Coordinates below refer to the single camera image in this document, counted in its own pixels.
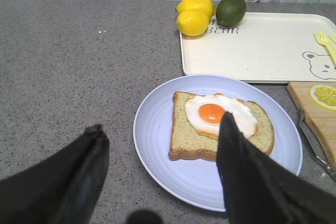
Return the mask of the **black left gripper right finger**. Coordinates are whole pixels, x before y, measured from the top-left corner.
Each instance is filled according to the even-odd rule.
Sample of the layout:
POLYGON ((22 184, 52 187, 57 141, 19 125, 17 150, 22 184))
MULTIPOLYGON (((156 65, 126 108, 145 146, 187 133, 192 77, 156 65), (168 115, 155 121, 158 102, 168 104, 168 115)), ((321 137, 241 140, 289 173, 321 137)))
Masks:
POLYGON ((229 112, 220 123, 216 165, 230 223, 335 223, 335 196, 252 145, 229 112))

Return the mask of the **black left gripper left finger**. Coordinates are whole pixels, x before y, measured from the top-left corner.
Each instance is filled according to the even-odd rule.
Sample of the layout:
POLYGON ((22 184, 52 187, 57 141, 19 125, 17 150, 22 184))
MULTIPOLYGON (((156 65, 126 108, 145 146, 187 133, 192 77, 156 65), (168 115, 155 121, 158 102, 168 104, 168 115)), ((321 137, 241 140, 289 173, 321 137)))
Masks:
POLYGON ((53 156, 1 180, 1 223, 89 223, 109 166, 102 125, 53 156))

